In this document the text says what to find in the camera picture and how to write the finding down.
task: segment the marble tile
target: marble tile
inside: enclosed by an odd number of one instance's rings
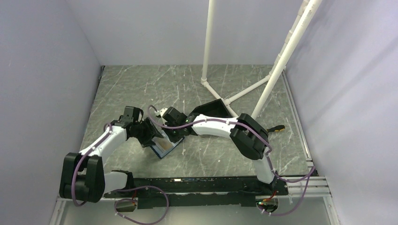
[[[158,109],[173,106],[189,113],[214,97],[200,84],[201,65],[109,66],[95,97],[82,148],[95,141],[106,122],[119,118],[126,105],[148,105]],[[230,97],[265,77],[268,65],[210,65],[208,81],[222,96]],[[231,104],[238,113],[251,114],[262,89]],[[265,128],[284,124],[282,132],[271,133],[271,159],[283,175],[308,172],[288,96],[280,78],[257,121]],[[254,175],[251,161],[243,157],[231,140],[214,136],[189,136],[164,159],[150,148],[141,148],[134,138],[122,144],[107,160],[105,172],[128,170],[135,177],[212,177]]]

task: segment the metal frame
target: metal frame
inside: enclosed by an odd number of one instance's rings
[[[290,109],[291,109],[291,112],[293,113],[294,122],[296,123],[296,128],[297,128],[298,133],[300,135],[301,145],[303,146],[303,150],[304,150],[304,153],[307,155],[307,158],[311,158],[310,151],[308,150],[306,137],[304,136],[303,128],[301,127],[299,114],[297,113],[296,105],[294,104],[293,96],[291,95],[289,83],[287,82],[285,70],[283,70],[283,72],[282,72],[282,78],[283,78],[283,84],[284,84],[285,89],[286,89],[286,93],[288,95],[288,101],[290,103]]]

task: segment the black joint housing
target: black joint housing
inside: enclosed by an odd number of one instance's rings
[[[63,161],[60,197],[72,198],[72,177],[77,163],[82,158],[79,153],[69,153]],[[98,202],[105,190],[104,167],[102,157],[87,156],[81,164],[79,171],[86,169],[86,174],[77,175],[75,184],[76,199],[86,202]]]
[[[179,112],[174,107],[169,107],[166,112],[162,115],[162,118],[166,121],[166,125],[169,127],[178,127],[187,123],[187,116]],[[167,134],[169,140],[173,143],[178,142],[184,136],[191,134],[191,128],[186,127],[182,129],[164,129],[163,131]]]
[[[258,133],[266,142],[268,142],[268,132],[258,122],[256,122],[250,115],[242,113],[238,117],[238,122],[243,123]],[[240,153],[251,160],[262,159],[265,150],[265,144],[257,138],[252,132],[246,128],[235,125],[231,129],[230,137]]]

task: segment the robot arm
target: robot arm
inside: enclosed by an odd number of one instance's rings
[[[162,109],[157,112],[157,115],[169,127],[199,120],[217,119],[198,113],[191,113],[186,116],[173,107]],[[120,116],[119,120],[112,121],[111,126],[108,126],[93,144],[79,153],[69,153],[63,163],[60,196],[72,198],[72,185],[74,185],[77,200],[95,203],[101,199],[104,193],[117,189],[134,188],[134,179],[131,172],[112,171],[104,174],[103,170],[103,162],[106,162],[112,152],[130,137],[137,138],[142,147],[151,147],[155,152],[165,146],[159,144],[159,140],[169,142],[172,148],[168,151],[171,151],[184,136],[188,135],[215,135],[229,138],[245,157],[252,160],[259,181],[271,186],[276,181],[268,161],[263,156],[264,151],[267,151],[264,143],[242,126],[233,124],[236,122],[245,124],[260,134],[263,139],[268,140],[267,131],[248,114],[243,113],[237,118],[222,118],[222,120],[228,121],[227,123],[207,121],[182,129],[163,128],[162,133],[156,129],[149,118],[142,120],[142,116],[143,111],[141,109],[127,106],[124,115]],[[82,172],[86,169],[86,173],[78,174],[74,184],[72,181],[73,174],[83,157],[78,171]]]

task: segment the white wall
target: white wall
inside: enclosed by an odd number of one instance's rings
[[[102,65],[202,64],[208,0],[67,0]],[[217,0],[211,64],[273,64],[302,0]]]
[[[344,225],[398,223],[398,2],[324,0],[287,76]]]
[[[99,72],[64,0],[0,1],[0,224],[49,223]]]

